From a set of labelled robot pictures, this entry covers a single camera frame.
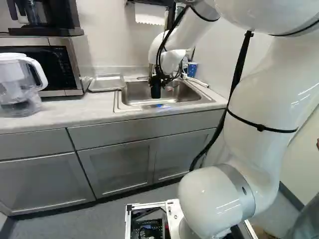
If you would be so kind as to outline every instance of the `blue cup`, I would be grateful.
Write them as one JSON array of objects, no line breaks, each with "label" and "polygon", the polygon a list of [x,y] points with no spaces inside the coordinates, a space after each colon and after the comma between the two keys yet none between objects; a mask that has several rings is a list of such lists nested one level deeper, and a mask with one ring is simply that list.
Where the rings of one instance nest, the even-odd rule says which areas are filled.
[{"label": "blue cup", "polygon": [[189,62],[187,66],[187,76],[188,77],[195,77],[197,71],[197,63],[196,62]]}]

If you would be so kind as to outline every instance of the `gray countertop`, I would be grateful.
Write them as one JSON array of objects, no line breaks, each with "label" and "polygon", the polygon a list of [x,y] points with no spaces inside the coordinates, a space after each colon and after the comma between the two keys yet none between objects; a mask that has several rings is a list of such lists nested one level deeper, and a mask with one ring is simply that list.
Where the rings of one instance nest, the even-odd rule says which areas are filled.
[{"label": "gray countertop", "polygon": [[115,92],[89,93],[81,97],[43,99],[42,111],[24,118],[0,116],[0,134],[54,128],[83,126],[98,123],[136,120],[142,118],[183,114],[225,108],[227,100],[214,91],[196,84],[215,103],[192,105],[182,109],[152,109],[139,112],[114,112]]}]

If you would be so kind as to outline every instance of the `floor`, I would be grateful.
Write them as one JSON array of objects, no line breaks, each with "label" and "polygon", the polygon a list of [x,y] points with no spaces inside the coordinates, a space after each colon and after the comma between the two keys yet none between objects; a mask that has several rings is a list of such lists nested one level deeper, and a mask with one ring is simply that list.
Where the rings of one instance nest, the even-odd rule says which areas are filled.
[{"label": "floor", "polygon": [[[178,184],[136,194],[74,212],[18,221],[9,239],[123,239],[125,205],[177,198]],[[252,224],[282,237],[298,216],[298,211],[282,195]]]}]

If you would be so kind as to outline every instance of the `paper towel holder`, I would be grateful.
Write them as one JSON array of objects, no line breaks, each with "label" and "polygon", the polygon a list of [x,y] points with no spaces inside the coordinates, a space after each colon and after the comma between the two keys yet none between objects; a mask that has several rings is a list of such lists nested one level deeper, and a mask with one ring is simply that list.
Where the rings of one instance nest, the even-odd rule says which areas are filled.
[{"label": "paper towel holder", "polygon": [[174,0],[124,0],[124,5],[127,5],[129,2],[135,3],[147,3],[154,5],[161,5],[168,7],[168,17],[167,17],[167,25],[166,30],[170,30],[175,21],[175,11],[176,11],[176,3]]}]

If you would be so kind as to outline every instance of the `kitchen sink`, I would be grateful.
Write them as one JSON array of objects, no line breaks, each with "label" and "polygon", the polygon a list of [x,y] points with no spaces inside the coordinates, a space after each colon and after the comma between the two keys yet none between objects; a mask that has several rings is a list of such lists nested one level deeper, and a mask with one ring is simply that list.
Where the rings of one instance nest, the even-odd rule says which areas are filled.
[{"label": "kitchen sink", "polygon": [[137,111],[154,108],[177,108],[204,103],[214,99],[200,91],[187,80],[175,79],[161,89],[161,98],[152,99],[147,79],[125,79],[125,87],[115,93],[115,112]]},{"label": "kitchen sink", "polygon": [[187,84],[174,80],[161,89],[161,98],[152,99],[147,80],[128,81],[122,90],[122,102],[127,106],[145,106],[199,101],[201,96]]}]

